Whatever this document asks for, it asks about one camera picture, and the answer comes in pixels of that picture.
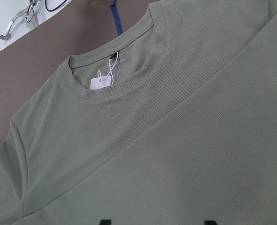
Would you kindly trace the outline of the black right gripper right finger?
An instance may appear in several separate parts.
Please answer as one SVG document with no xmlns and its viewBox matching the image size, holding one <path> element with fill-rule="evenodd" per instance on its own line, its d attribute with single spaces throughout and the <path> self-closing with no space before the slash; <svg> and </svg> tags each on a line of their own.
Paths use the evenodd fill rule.
<svg viewBox="0 0 277 225">
<path fill-rule="evenodd" d="M 204 225 L 218 225 L 215 220 L 205 220 Z"/>
</svg>

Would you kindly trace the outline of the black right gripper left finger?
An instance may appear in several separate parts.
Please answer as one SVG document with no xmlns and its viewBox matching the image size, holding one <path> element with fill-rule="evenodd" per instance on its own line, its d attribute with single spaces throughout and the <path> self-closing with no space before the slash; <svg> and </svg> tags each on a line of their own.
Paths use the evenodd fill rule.
<svg viewBox="0 0 277 225">
<path fill-rule="evenodd" d="M 99 222 L 99 225 L 112 225 L 112 220 L 111 219 L 102 219 Z"/>
</svg>

